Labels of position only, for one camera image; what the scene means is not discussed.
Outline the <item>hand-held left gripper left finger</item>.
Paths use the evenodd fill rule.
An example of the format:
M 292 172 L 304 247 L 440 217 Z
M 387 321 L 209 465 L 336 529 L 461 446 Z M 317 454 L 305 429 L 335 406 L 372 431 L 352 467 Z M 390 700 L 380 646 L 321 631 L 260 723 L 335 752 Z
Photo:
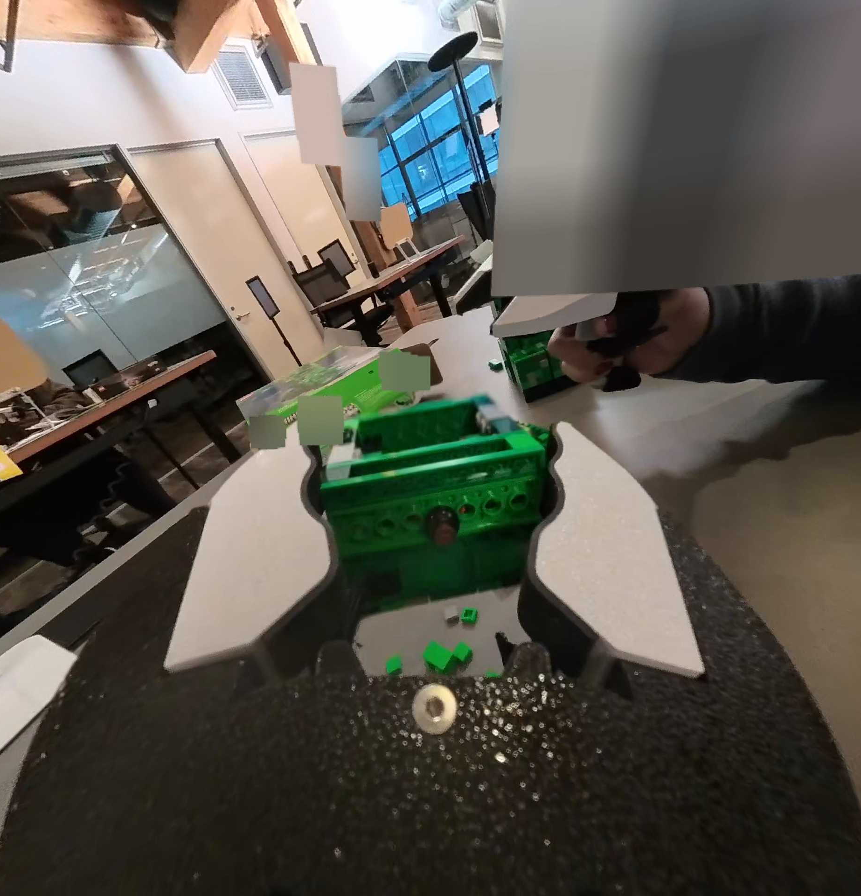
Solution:
M 307 447 L 257 451 L 211 499 L 164 669 L 243 660 L 260 676 L 356 669 L 357 595 L 313 501 Z

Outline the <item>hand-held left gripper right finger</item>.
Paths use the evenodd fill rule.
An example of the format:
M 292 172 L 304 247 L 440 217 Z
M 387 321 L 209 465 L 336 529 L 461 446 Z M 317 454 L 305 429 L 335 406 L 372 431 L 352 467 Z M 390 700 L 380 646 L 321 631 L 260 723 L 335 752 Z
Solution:
M 705 663 L 657 506 L 568 422 L 552 431 L 555 502 L 534 531 L 526 587 L 592 640 L 584 674 L 615 660 L 698 679 Z

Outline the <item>tall green mosaic brick build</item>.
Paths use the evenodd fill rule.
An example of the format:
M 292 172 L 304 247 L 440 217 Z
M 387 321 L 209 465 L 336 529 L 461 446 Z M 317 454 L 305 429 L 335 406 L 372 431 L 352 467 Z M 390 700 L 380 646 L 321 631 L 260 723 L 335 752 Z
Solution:
M 497 339 L 508 377 L 527 404 L 577 386 L 564 373 L 559 359 L 548 352 L 552 333 L 545 330 Z

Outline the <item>green mosaic brick cube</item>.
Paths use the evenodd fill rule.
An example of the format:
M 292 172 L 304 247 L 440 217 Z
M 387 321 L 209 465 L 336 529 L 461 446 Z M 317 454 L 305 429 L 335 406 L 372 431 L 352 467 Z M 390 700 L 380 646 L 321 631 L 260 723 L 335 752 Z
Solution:
M 517 585 L 553 435 L 487 395 L 347 421 L 318 495 L 360 615 Z

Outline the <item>person's right forearm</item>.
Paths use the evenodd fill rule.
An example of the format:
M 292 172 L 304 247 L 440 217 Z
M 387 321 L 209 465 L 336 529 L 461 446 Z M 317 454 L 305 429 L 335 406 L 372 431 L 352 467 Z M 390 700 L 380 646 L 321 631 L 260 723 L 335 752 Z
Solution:
M 708 382 L 861 384 L 861 274 L 708 292 Z

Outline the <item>wooden office desk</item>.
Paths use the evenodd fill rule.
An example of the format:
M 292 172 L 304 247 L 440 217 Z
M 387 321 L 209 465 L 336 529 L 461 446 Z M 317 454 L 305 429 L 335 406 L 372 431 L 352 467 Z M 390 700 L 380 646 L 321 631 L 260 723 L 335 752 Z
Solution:
M 17 465 L 22 465 L 78 433 L 97 429 L 105 420 L 119 420 L 88 439 L 85 444 L 78 445 L 72 454 L 67 454 L 42 469 L 24 472 L 1 485 L 0 513 L 112 446 L 143 433 L 158 419 L 176 411 L 190 414 L 223 457 L 230 463 L 236 463 L 243 456 L 242 452 L 209 414 L 206 394 L 194 381 L 204 367 L 209 368 L 216 360 L 213 350 L 187 358 L 141 384 L 84 409 L 70 420 L 63 420 L 43 433 L 7 449 L 7 457 Z
M 414 255 L 412 258 L 385 269 L 376 278 L 366 281 L 360 287 L 350 288 L 345 295 L 329 300 L 310 310 L 310 313 L 324 320 L 328 313 L 337 308 L 349 309 L 354 319 L 355 329 L 365 344 L 380 345 L 379 325 L 370 323 L 361 305 L 364 300 L 376 297 L 385 303 L 402 297 L 413 286 L 429 282 L 439 311 L 443 316 L 451 316 L 452 309 L 442 284 L 442 268 L 455 260 L 458 247 L 467 241 L 466 236 L 457 236 L 441 244 Z

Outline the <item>grey desk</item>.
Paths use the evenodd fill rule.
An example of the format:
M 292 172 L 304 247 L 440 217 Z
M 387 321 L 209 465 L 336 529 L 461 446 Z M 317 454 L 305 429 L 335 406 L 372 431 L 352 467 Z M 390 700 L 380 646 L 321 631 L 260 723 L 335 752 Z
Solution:
M 861 894 L 861 394 L 647 383 L 534 409 L 660 509 L 706 675 L 623 693 L 162 669 L 206 519 L 106 604 L 0 786 L 0 894 Z

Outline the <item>person's right hand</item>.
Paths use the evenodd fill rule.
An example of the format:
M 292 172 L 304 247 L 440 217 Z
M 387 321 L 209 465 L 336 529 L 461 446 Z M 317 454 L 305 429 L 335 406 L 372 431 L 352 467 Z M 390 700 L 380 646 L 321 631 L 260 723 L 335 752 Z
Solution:
M 592 384 L 616 365 L 627 364 L 640 375 L 664 375 L 676 367 L 702 340 L 711 320 L 711 309 L 704 287 L 671 290 L 660 296 L 658 325 L 664 331 L 626 356 L 607 358 L 591 349 L 588 342 L 576 338 L 576 326 L 553 331 L 548 353 L 559 360 L 563 372 L 579 384 Z

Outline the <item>green toy box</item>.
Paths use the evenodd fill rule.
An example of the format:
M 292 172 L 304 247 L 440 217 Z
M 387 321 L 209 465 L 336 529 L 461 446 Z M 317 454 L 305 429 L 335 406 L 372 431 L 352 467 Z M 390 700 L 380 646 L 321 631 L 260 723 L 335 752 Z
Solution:
M 340 346 L 242 399 L 237 407 L 253 451 L 285 446 L 287 430 L 305 397 L 334 397 L 342 419 L 414 403 L 443 376 L 428 344 L 404 350 Z

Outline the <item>loose small green bricks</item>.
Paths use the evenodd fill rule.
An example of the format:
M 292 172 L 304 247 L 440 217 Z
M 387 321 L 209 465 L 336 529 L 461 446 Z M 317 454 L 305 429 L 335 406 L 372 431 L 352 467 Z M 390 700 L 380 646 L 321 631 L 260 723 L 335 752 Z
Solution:
M 389 674 L 429 669 L 452 675 L 472 663 L 471 630 L 490 615 L 500 589 L 510 587 L 523 555 L 506 526 L 511 480 L 496 479 L 511 468 L 511 445 L 492 417 L 498 410 L 486 397 L 432 401 L 419 405 L 407 421 L 424 434 L 414 460 L 428 461 L 422 498 L 407 520 L 409 539 L 384 568 L 390 592 L 377 600 L 379 612 L 365 618 L 361 631 L 376 651 L 387 651 Z

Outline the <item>large window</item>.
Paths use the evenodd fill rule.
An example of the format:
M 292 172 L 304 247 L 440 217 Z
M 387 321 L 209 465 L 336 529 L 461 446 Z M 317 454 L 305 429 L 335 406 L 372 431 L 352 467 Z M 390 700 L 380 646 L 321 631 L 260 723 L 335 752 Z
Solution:
M 460 64 L 476 116 L 500 99 L 492 63 Z M 396 73 L 425 74 L 421 84 L 398 99 L 380 125 L 380 173 L 387 206 L 403 203 L 412 220 L 454 202 L 477 182 L 471 138 L 454 73 L 431 73 L 424 63 L 397 62 Z M 483 135 L 491 175 L 497 172 L 499 141 Z

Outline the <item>black office chair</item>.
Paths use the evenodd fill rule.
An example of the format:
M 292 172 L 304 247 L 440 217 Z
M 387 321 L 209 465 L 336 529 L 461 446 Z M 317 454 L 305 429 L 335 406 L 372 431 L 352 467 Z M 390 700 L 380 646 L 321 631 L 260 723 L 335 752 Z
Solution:
M 344 297 L 350 290 L 348 276 L 356 267 L 339 239 L 319 250 L 320 264 L 309 265 L 309 258 L 303 255 L 306 268 L 299 272 L 294 263 L 289 262 L 292 276 L 313 308 Z

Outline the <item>black floor lamp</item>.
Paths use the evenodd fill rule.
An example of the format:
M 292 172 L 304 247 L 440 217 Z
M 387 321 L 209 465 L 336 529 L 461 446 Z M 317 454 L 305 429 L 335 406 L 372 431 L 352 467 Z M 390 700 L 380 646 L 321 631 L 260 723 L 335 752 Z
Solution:
M 439 73 L 451 69 L 456 79 L 458 95 L 462 102 L 471 138 L 474 166 L 479 169 L 477 174 L 476 193 L 481 207 L 485 238 L 492 239 L 492 226 L 494 223 L 494 208 L 488 202 L 494 195 L 491 174 L 487 165 L 485 154 L 481 144 L 481 137 L 477 126 L 477 119 L 469 100 L 465 79 L 460 67 L 460 62 L 465 59 L 470 51 L 479 42 L 479 36 L 475 31 L 459 33 L 458 36 L 447 41 L 440 49 L 430 56 L 427 66 L 430 72 Z

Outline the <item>tablet on pole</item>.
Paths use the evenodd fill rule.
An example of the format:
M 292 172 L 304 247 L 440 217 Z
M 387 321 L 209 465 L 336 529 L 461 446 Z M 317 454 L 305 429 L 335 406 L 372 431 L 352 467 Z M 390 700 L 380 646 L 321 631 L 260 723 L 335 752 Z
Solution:
M 278 304 L 269 293 L 260 276 L 249 278 L 248 280 L 246 280 L 245 285 L 247 286 L 251 295 L 257 300 L 262 311 L 264 312 L 268 320 L 272 323 L 278 335 L 281 337 L 282 342 L 284 343 L 287 351 L 292 356 L 293 361 L 298 366 L 302 365 L 302 362 L 298 357 L 296 351 L 294 350 L 291 342 L 288 340 L 280 326 L 278 318 L 278 316 L 280 315 L 280 309 L 278 307 Z

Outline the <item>wall air vent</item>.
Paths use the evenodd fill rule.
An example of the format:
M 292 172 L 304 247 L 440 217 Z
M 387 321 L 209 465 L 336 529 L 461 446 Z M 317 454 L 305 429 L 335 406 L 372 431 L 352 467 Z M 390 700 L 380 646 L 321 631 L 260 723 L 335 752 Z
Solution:
M 257 110 L 272 106 L 254 59 L 245 48 L 232 46 L 220 50 L 212 68 L 234 110 Z

